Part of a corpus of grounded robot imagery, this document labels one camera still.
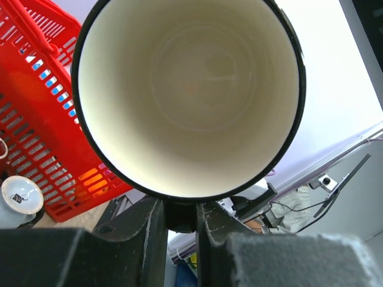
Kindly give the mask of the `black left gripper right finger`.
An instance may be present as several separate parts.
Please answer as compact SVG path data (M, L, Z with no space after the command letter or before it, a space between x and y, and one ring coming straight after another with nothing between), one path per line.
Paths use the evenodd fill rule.
M215 202L196 206L196 241L199 286L382 286L358 238L258 235Z

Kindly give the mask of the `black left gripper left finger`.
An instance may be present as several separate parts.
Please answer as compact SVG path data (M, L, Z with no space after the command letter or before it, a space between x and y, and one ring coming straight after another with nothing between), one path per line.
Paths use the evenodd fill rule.
M164 202L144 197L94 233L1 230L1 286L163 286Z

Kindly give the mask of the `light blue footed mug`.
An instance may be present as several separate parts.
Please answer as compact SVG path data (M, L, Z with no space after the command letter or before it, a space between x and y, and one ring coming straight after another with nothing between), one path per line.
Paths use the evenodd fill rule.
M1 184L1 229L14 229L35 219L44 205L42 191L23 176L10 176Z

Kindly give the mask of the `cream enamel mug black rim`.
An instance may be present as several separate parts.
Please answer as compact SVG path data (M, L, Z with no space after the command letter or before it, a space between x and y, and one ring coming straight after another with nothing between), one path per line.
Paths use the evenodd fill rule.
M276 1L98 1L73 60L90 146L165 202L170 229L263 179L303 117L302 48Z

